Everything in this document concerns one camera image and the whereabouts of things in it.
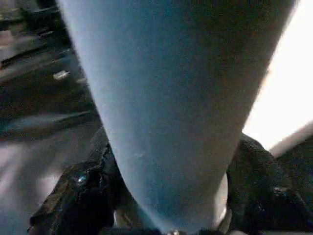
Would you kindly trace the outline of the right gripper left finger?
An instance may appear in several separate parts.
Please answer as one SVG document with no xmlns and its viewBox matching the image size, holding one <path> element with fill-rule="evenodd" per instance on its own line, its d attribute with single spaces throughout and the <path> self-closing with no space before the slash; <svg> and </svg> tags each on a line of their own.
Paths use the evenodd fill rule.
<svg viewBox="0 0 313 235">
<path fill-rule="evenodd" d="M 31 216 L 30 235 L 97 235 L 114 225 L 126 187 L 105 132 L 91 139 L 88 159 L 68 166 Z"/>
</svg>

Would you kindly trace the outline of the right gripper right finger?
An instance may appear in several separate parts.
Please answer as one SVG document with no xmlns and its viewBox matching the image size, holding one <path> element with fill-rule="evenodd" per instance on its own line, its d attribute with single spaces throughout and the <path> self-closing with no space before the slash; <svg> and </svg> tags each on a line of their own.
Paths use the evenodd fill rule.
<svg viewBox="0 0 313 235">
<path fill-rule="evenodd" d="M 313 211 L 292 186 L 278 161 L 242 134 L 227 169 L 231 230 L 312 232 Z"/>
</svg>

